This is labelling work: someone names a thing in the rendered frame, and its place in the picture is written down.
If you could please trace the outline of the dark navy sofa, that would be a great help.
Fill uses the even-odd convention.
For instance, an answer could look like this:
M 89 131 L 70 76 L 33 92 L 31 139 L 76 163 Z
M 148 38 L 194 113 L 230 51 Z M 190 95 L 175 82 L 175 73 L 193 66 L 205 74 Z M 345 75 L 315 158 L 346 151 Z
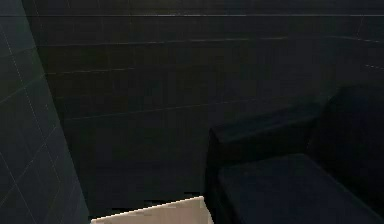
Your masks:
M 384 224 L 384 88 L 212 127 L 204 198 L 214 224 Z

